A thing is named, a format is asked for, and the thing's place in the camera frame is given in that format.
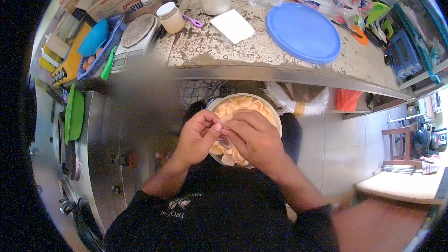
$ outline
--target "kitchen counter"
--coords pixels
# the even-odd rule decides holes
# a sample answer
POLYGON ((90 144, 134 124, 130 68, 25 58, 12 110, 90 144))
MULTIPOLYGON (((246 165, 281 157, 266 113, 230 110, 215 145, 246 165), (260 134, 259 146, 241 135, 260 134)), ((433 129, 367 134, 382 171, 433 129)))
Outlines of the kitchen counter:
POLYGON ((163 37, 155 46, 160 62, 182 69, 177 72, 180 79, 292 81, 412 97, 411 92, 399 89, 382 49, 372 43, 361 45, 339 26, 335 26, 341 39, 338 57, 327 64, 311 64, 286 53, 269 36, 265 26, 269 8, 251 7, 248 0, 232 0, 232 7, 255 29, 252 37, 233 45, 209 23, 212 16, 203 12, 199 0, 182 0, 181 12, 204 26, 197 28, 187 20, 181 32, 163 37))

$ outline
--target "brown egg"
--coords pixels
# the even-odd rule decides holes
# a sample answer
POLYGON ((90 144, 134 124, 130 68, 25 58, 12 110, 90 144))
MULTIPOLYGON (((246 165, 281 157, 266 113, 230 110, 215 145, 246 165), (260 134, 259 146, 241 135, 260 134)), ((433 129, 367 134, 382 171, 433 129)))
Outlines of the brown egg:
POLYGON ((103 50, 103 48, 99 48, 98 51, 95 53, 95 58, 98 58, 99 54, 101 53, 101 51, 103 50))
POLYGON ((87 63, 88 63, 89 65, 91 65, 94 61, 95 61, 95 56, 90 56, 90 57, 87 59, 87 63))
POLYGON ((82 63, 82 70, 84 70, 84 71, 87 71, 87 67, 89 66, 89 64, 87 63, 87 60, 85 60, 83 63, 82 63))

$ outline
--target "blue plastic basket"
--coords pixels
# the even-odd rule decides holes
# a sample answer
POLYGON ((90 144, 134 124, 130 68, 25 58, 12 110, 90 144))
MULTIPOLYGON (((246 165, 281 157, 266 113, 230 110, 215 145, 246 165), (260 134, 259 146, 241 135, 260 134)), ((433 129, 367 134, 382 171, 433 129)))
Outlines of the blue plastic basket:
POLYGON ((123 14, 120 14, 108 20, 109 33, 111 34, 110 38, 106 41, 106 44, 102 45, 103 50, 93 61, 92 66, 90 66, 87 71, 84 71, 84 69, 82 69, 82 64, 89 57, 82 57, 78 67, 78 80, 85 80, 93 76, 93 74, 96 73, 96 71, 104 64, 104 62, 106 62, 106 59, 109 58, 112 48, 118 45, 123 31, 125 31, 126 29, 126 24, 123 22, 124 17, 125 16, 123 14))

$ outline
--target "orange bag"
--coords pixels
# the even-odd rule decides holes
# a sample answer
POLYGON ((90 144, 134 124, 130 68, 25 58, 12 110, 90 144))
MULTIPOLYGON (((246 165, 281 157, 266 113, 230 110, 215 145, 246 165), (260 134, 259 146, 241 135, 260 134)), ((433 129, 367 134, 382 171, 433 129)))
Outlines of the orange bag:
POLYGON ((336 109, 340 111, 354 112, 356 103, 362 92, 346 90, 344 88, 336 89, 336 109))

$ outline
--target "kitchen scale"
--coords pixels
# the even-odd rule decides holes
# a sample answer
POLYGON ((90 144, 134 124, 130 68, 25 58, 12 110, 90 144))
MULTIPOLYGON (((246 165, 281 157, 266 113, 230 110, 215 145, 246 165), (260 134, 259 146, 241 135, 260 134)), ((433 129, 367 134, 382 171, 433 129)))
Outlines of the kitchen scale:
POLYGON ((155 16, 144 14, 126 27, 115 51, 112 74, 120 73, 127 65, 138 61, 146 53, 157 26, 158 21, 155 16))

